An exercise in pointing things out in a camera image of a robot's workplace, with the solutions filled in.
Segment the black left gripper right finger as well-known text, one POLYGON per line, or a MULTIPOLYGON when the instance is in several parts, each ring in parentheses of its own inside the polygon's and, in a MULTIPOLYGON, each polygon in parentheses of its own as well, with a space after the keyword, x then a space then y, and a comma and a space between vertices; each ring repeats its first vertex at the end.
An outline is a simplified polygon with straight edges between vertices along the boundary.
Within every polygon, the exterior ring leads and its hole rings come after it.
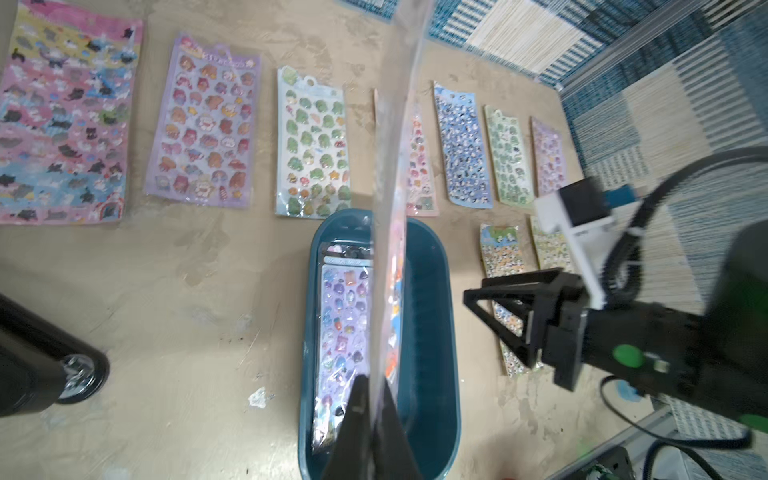
POLYGON ((373 465, 374 479, 422 478, 387 381, 373 434, 373 465))

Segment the teal plastic storage box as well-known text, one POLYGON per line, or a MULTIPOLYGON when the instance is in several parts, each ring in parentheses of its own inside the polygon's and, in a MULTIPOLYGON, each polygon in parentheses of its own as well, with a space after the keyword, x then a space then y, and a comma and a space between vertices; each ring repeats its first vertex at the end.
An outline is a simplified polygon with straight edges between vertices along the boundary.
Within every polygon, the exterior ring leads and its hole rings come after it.
MULTIPOLYGON (((321 246, 333 241, 367 245, 372 224, 368 210, 334 213, 319 225, 309 249, 298 427, 298 465, 304 479, 320 478, 328 461, 327 455, 311 451, 321 246)), ((423 477, 443 479, 453 466, 461 436, 450 272, 440 239, 414 218, 407 223, 402 320, 398 414, 423 477)))

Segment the purple bonbon sticker sheet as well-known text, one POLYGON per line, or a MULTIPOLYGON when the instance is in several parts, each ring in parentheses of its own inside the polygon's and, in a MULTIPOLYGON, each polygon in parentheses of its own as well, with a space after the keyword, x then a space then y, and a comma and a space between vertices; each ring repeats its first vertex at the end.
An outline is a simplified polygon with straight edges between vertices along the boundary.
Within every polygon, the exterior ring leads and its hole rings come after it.
POLYGON ((321 245, 311 443, 315 453, 332 447, 354 380, 369 373, 372 275, 370 248, 340 241, 321 245))

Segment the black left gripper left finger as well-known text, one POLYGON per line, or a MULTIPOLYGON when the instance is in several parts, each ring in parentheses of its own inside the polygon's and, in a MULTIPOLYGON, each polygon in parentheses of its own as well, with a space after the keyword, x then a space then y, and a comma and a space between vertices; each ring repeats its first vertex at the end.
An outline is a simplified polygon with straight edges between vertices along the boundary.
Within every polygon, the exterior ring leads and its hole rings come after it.
POLYGON ((361 480, 369 477, 371 456, 369 379, 355 378, 347 411, 322 474, 323 480, 361 480))

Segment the panda sticker sheet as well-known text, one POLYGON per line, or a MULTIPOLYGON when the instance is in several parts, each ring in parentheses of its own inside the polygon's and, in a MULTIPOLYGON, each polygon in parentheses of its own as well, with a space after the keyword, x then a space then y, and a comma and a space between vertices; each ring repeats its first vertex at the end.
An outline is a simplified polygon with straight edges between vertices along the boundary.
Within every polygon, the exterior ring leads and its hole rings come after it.
MULTIPOLYGON (((480 251, 486 278, 502 277, 531 272, 538 269, 533 245, 526 227, 520 225, 492 225, 483 223, 480 227, 480 251)), ((521 335, 522 321, 492 302, 494 317, 510 332, 521 335)), ((504 371, 508 377, 527 373, 525 367, 512 350, 499 341, 504 371)))

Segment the green house sticker sheet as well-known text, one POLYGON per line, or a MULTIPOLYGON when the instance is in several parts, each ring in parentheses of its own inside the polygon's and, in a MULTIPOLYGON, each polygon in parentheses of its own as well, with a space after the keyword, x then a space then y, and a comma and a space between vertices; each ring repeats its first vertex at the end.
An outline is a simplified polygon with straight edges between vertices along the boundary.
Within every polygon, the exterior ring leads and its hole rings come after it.
POLYGON ((535 216, 530 216, 529 221, 539 268, 541 270, 561 268, 567 273, 575 273, 565 237, 559 232, 544 232, 535 216))

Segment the pink cat sticker sheet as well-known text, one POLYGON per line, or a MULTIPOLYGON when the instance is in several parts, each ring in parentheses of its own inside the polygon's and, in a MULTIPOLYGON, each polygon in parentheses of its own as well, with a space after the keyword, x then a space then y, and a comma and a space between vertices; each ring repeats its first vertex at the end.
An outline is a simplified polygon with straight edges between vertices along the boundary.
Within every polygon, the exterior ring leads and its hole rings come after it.
POLYGON ((144 23, 21 1, 1 83, 1 221, 116 222, 144 23))

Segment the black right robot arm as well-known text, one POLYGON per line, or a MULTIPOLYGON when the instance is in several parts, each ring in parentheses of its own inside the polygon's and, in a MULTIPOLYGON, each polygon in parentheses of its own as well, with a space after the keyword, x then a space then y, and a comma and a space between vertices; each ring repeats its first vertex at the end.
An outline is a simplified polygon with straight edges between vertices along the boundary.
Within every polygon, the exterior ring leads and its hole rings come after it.
POLYGON ((767 224, 743 229, 703 315, 659 303, 595 310, 580 276, 561 269, 486 279, 463 303, 517 355, 574 390, 589 365, 643 393, 663 394, 767 429, 767 224))

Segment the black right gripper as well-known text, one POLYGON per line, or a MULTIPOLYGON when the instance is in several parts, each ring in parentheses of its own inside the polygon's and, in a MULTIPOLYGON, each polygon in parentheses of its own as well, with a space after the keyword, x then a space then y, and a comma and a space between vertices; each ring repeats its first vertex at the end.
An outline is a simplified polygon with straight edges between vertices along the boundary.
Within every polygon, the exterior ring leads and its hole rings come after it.
POLYGON ((523 367, 535 369, 540 357, 554 369, 555 384, 568 390, 585 365, 646 393, 692 393, 698 386, 705 353, 699 315, 644 302, 592 309, 581 277, 560 268, 486 278, 464 291, 463 304, 523 367), (517 318, 521 333, 483 301, 517 318))

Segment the green dinosaur sticker sheet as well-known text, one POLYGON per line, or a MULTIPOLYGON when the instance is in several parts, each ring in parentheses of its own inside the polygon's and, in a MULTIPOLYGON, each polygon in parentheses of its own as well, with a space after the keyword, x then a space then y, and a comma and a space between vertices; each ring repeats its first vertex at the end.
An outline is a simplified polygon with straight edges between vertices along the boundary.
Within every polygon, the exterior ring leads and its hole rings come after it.
POLYGON ((275 213, 325 219, 352 206, 346 102, 340 88, 285 65, 277 70, 275 213))

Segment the blue penguin sticker sheet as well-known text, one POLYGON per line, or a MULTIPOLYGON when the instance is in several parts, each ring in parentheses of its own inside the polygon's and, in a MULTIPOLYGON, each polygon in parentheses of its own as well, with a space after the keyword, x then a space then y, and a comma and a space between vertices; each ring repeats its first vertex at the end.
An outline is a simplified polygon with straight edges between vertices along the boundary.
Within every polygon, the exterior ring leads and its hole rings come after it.
POLYGON ((491 209, 489 162, 475 95, 433 83, 448 199, 473 209, 491 209))

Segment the pink character sticker sheet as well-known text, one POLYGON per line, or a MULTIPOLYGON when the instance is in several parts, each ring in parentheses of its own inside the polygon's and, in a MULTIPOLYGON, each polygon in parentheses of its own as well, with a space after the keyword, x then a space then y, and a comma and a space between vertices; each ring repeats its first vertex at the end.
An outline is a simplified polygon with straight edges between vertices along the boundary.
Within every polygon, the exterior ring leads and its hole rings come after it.
POLYGON ((543 197, 556 192, 567 183, 562 135, 535 117, 531 118, 531 129, 537 194, 543 197))

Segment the pink bonbon sticker sheet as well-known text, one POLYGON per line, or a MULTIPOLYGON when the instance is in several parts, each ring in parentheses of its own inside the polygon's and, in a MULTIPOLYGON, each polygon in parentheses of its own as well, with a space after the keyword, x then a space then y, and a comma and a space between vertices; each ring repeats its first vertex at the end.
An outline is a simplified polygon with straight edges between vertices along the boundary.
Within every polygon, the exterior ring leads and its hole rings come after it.
POLYGON ((412 107, 410 136, 403 153, 408 159, 408 215, 410 217, 438 217, 439 208, 434 176, 424 134, 421 108, 417 101, 412 107))

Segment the green frog sticker sheet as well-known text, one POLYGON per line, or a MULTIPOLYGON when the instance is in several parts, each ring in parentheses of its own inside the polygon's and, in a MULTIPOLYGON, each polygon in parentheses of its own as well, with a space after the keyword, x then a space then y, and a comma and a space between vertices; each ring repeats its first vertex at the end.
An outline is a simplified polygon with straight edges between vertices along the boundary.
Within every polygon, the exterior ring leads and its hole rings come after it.
POLYGON ((530 208, 535 195, 521 124, 490 105, 484 106, 484 114, 499 200, 530 208))

